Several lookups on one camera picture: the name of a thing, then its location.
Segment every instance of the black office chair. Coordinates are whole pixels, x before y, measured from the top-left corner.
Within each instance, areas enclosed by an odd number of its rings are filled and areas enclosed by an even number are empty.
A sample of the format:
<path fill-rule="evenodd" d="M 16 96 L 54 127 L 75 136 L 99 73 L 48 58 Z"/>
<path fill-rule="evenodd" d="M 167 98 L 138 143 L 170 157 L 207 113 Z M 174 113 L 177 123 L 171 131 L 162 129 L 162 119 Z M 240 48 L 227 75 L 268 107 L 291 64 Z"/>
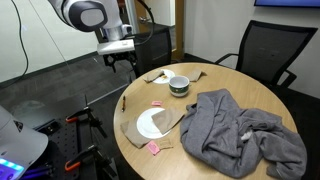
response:
<path fill-rule="evenodd" d="M 147 39 L 149 32 L 135 34 L 134 42 L 141 43 Z M 155 68 L 171 63 L 171 37 L 169 28 L 155 30 L 152 38 L 142 45 L 135 46 L 136 62 L 133 65 L 136 78 Z"/>
<path fill-rule="evenodd" d="M 289 76 L 281 86 L 288 87 L 297 76 L 287 68 L 317 30 L 251 20 L 242 37 L 239 54 L 226 54 L 215 63 L 232 55 L 238 56 L 237 71 L 271 86 L 277 85 L 282 74 L 287 72 Z"/>

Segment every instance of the small paper piece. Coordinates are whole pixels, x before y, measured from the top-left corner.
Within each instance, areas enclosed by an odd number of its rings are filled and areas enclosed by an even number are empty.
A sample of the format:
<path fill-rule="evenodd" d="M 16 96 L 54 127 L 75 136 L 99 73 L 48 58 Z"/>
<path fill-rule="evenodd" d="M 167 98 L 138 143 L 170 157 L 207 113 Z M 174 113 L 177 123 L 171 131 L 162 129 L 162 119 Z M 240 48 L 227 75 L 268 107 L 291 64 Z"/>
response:
<path fill-rule="evenodd" d="M 124 122 L 120 125 L 121 131 L 129 139 L 129 141 L 137 148 L 142 148 L 150 139 L 142 136 L 137 129 L 137 120 Z"/>
<path fill-rule="evenodd" d="M 167 131 L 173 128 L 174 125 L 178 123 L 178 121 L 182 118 L 183 115 L 184 113 L 180 110 L 175 108 L 169 108 L 152 115 L 151 118 L 154 124 L 160 130 L 160 132 L 162 134 L 165 134 Z"/>
<path fill-rule="evenodd" d="M 151 105 L 152 106 L 161 106 L 162 105 L 162 101 L 152 101 Z"/>
<path fill-rule="evenodd" d="M 197 82 L 200 79 L 201 75 L 207 75 L 205 72 L 202 72 L 200 69 L 196 68 L 193 71 L 191 71 L 186 77 L 191 82 Z"/>
<path fill-rule="evenodd" d="M 143 77 L 143 80 L 145 80 L 147 83 L 152 82 L 153 80 L 157 79 L 161 75 L 164 74 L 163 70 L 155 70 L 153 72 L 148 73 Z"/>
<path fill-rule="evenodd" d="M 154 156 L 160 152 L 159 147 L 154 141 L 150 141 L 146 146 Z"/>
<path fill-rule="evenodd" d="M 155 142 L 158 145 L 158 147 L 160 148 L 160 150 L 173 148 L 171 141 L 168 138 L 156 139 Z"/>

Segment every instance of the pink object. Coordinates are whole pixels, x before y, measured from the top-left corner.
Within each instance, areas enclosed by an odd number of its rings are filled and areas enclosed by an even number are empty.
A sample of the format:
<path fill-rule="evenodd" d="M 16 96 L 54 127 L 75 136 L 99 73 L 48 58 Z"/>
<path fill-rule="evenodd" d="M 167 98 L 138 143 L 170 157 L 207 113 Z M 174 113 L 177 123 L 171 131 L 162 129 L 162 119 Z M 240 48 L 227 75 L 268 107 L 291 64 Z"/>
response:
<path fill-rule="evenodd" d="M 161 106 L 162 105 L 162 101 L 152 101 L 151 105 L 152 106 Z"/>
<path fill-rule="evenodd" d="M 158 154 L 158 152 L 160 152 L 160 148 L 157 146 L 157 144 L 154 141 L 150 141 L 147 144 L 147 147 L 154 156 Z"/>

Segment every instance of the blue screen light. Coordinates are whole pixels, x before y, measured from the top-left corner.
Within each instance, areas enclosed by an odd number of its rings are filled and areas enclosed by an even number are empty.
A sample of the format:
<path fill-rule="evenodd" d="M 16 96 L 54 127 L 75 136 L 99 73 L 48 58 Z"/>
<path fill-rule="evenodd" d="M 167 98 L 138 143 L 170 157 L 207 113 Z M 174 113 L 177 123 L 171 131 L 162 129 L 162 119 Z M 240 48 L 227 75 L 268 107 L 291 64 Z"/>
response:
<path fill-rule="evenodd" d="M 10 169 L 15 170 L 15 171 L 20 171 L 21 172 L 21 171 L 24 170 L 24 167 L 22 167 L 22 166 L 20 166 L 18 164 L 15 164 L 13 162 L 7 161 L 5 159 L 2 159 L 2 158 L 0 158 L 0 165 L 3 165 L 5 167 L 10 168 Z"/>
<path fill-rule="evenodd" d="M 256 0 L 256 6 L 320 7 L 319 0 Z"/>

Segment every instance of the black chair armrest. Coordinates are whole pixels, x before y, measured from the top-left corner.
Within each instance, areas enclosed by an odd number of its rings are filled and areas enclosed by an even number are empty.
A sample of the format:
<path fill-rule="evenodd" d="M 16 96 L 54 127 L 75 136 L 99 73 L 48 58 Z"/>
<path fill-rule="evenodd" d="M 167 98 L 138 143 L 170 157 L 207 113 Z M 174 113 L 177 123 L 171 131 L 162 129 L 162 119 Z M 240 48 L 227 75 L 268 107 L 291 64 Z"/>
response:
<path fill-rule="evenodd" d="M 230 56 L 239 56 L 239 54 L 234 54 L 234 53 L 228 53 L 224 56 L 222 56 L 220 59 L 218 59 L 216 62 L 214 62 L 215 64 L 220 64 L 223 60 L 227 59 Z"/>
<path fill-rule="evenodd" d="M 293 74 L 289 70 L 285 70 L 289 74 L 289 76 L 281 83 L 281 87 L 289 87 L 290 84 L 297 78 L 297 75 Z"/>

